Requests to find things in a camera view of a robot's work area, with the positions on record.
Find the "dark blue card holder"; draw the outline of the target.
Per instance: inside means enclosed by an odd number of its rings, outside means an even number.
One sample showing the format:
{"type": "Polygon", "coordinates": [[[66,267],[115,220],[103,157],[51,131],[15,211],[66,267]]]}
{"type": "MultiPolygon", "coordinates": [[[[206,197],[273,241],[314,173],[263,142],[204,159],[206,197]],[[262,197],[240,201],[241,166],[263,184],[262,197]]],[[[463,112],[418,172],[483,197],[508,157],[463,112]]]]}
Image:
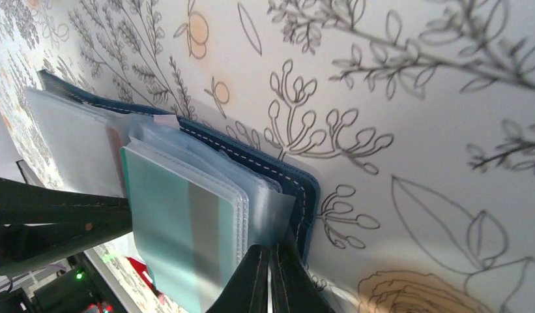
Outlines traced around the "dark blue card holder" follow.
{"type": "Polygon", "coordinates": [[[292,233],[305,257],[319,201],[316,179],[189,119],[97,97],[47,72],[40,77],[47,89],[28,87],[24,94],[67,189],[130,203],[121,149],[143,142],[247,195],[248,234],[237,267],[251,246],[267,248],[267,311],[273,311],[270,249],[292,233]]]}

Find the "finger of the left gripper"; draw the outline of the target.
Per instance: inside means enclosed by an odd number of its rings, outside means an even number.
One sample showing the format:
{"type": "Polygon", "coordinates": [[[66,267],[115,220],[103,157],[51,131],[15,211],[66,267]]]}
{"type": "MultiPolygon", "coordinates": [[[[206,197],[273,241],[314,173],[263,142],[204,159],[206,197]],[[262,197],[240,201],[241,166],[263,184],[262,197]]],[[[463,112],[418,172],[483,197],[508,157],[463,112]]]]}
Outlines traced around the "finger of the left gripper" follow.
{"type": "Polygon", "coordinates": [[[0,177],[0,275],[16,276],[132,231],[126,198],[0,177]]]}

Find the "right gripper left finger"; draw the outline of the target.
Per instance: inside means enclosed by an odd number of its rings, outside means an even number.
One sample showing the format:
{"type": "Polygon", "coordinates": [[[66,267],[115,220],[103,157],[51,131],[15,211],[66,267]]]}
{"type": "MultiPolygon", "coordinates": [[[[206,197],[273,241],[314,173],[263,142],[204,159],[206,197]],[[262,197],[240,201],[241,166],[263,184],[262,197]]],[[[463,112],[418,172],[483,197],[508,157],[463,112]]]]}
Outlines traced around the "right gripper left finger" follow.
{"type": "Polygon", "coordinates": [[[268,250],[253,245],[207,313],[266,313],[268,310],[268,250]]]}

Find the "teal card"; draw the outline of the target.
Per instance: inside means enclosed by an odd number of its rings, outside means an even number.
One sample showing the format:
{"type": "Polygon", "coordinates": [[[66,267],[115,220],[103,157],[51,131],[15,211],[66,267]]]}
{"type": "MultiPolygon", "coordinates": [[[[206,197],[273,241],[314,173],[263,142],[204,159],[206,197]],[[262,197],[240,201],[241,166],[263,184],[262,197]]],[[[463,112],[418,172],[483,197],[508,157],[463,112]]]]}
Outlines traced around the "teal card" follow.
{"type": "Polygon", "coordinates": [[[137,251],[154,285],[205,312],[235,272],[248,234],[248,197],[143,142],[121,149],[137,251]]]}

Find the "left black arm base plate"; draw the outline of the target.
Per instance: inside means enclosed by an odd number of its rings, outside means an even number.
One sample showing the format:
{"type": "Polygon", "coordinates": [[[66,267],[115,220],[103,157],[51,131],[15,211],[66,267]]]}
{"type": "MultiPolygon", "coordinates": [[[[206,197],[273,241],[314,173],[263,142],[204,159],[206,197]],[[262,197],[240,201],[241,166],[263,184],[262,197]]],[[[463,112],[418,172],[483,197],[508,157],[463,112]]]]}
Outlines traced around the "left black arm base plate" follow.
{"type": "Polygon", "coordinates": [[[0,312],[128,312],[86,252],[0,276],[0,312]]]}

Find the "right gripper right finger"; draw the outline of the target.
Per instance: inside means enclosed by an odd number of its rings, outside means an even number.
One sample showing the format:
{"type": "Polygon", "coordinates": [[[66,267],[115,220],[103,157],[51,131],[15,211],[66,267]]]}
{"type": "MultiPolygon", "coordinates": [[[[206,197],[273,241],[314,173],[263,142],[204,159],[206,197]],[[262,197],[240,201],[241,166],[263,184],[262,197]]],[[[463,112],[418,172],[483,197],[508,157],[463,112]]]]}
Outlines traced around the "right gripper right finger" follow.
{"type": "Polygon", "coordinates": [[[277,313],[329,313],[334,310],[315,289],[304,268],[292,233],[270,249],[273,311],[277,313]]]}

